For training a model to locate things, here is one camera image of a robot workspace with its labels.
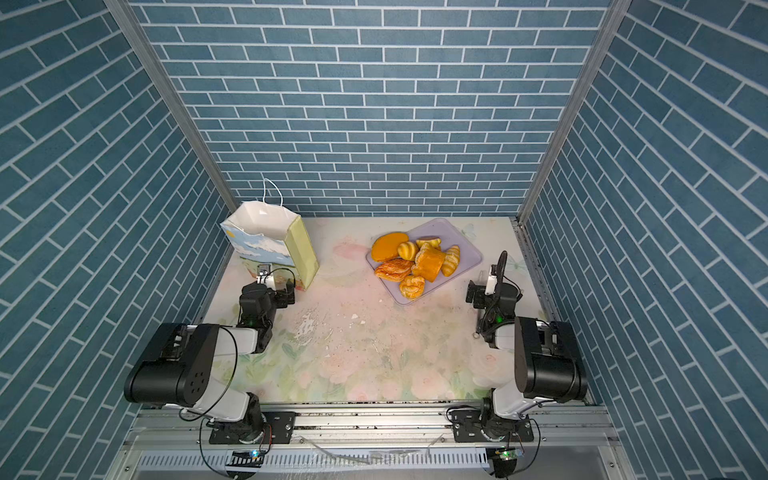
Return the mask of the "square orange toast bread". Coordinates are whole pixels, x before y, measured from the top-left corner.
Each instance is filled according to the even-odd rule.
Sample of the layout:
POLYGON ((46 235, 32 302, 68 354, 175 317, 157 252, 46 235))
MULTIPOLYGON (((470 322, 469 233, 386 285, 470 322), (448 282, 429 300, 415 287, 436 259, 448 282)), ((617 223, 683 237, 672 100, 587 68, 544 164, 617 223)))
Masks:
POLYGON ((423 277, 428 282, 435 282, 445 258, 445 252, 425 244, 415 256, 412 274, 423 277))

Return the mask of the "paper gift bag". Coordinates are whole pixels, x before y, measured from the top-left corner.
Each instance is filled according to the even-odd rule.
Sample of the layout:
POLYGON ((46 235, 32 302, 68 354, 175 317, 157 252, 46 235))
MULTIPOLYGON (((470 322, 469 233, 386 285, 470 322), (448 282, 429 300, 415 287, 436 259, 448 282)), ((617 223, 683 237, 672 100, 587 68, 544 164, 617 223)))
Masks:
POLYGON ((261 199, 243 202, 220 227, 240 258, 287 268, 306 290, 319 261, 304 221, 284 206, 275 182, 264 178, 262 185, 261 199))

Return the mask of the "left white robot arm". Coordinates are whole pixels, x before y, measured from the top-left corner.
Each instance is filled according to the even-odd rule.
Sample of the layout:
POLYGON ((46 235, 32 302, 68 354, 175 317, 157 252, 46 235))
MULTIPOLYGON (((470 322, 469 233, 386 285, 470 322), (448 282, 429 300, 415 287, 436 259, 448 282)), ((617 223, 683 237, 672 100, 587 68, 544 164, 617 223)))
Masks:
POLYGON ((214 361, 230 358, 240 369, 242 355, 261 354, 271 338, 276 313, 295 303, 295 282, 256 281, 242 288, 234 326, 163 323, 150 339, 124 385, 135 404, 174 405, 188 422, 211 428, 213 445, 289 444, 296 414, 263 412, 258 396, 231 380, 212 377, 214 361))

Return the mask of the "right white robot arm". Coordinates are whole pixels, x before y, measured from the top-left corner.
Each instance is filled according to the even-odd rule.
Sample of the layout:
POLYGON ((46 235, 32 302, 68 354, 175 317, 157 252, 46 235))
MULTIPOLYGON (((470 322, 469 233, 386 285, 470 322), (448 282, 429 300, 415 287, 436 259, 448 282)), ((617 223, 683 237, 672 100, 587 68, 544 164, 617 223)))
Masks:
POLYGON ((518 315, 521 299, 515 283, 498 283, 492 289, 474 281, 468 284, 466 302, 478 311, 475 335, 489 347, 513 354, 513 379, 483 399, 471 437, 530 441, 528 415, 533 409, 586 397, 588 374, 572 326, 518 315))

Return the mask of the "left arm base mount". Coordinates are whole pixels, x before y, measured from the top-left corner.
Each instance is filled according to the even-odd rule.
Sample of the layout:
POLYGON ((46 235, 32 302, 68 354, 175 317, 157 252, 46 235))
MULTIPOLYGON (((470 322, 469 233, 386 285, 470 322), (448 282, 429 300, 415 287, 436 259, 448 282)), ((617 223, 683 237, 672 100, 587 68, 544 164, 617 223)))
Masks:
POLYGON ((289 444, 297 414, 290 411, 262 413, 252 422, 248 417, 238 422, 211 421, 209 443, 212 445, 289 444))

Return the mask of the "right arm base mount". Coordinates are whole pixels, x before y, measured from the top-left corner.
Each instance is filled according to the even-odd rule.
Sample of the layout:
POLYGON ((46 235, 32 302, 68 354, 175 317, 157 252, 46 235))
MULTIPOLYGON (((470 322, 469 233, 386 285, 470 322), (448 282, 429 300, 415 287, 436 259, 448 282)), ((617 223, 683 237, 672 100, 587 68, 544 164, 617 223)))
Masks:
POLYGON ((534 440, 529 420, 505 419, 469 406, 448 408, 445 417, 457 443, 515 443, 534 440))

